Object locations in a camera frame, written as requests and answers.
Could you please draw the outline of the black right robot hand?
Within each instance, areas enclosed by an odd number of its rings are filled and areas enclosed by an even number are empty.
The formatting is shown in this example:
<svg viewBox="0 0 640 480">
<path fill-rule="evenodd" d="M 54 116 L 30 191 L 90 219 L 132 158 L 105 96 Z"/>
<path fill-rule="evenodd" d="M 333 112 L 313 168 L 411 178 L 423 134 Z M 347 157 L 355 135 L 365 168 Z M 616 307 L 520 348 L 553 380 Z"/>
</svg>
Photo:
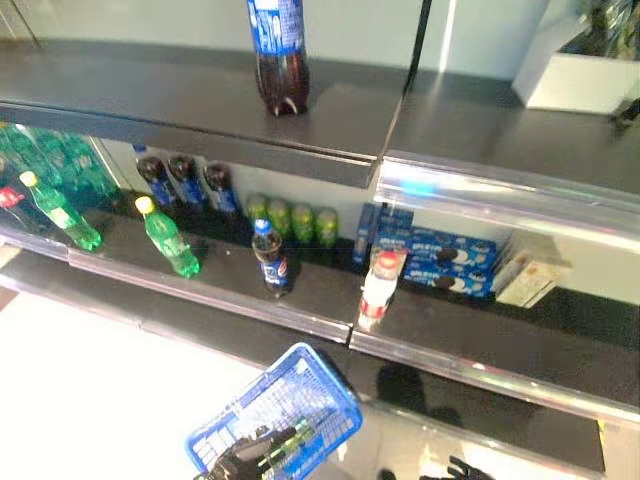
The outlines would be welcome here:
<svg viewBox="0 0 640 480">
<path fill-rule="evenodd" d="M 494 477 L 462 459 L 450 456 L 447 474 L 443 477 L 421 475 L 420 480 L 494 480 Z"/>
</svg>

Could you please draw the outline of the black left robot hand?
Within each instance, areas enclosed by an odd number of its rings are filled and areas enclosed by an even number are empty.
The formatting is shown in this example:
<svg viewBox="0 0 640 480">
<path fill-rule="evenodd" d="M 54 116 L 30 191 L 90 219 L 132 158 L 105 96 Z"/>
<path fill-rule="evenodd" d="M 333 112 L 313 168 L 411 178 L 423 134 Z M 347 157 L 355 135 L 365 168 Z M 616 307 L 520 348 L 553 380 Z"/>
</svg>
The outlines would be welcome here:
<svg viewBox="0 0 640 480">
<path fill-rule="evenodd" d="M 245 437 L 225 450 L 206 473 L 195 479 L 261 479 L 287 456 L 285 444 L 296 435 L 294 427 Z"/>
</svg>

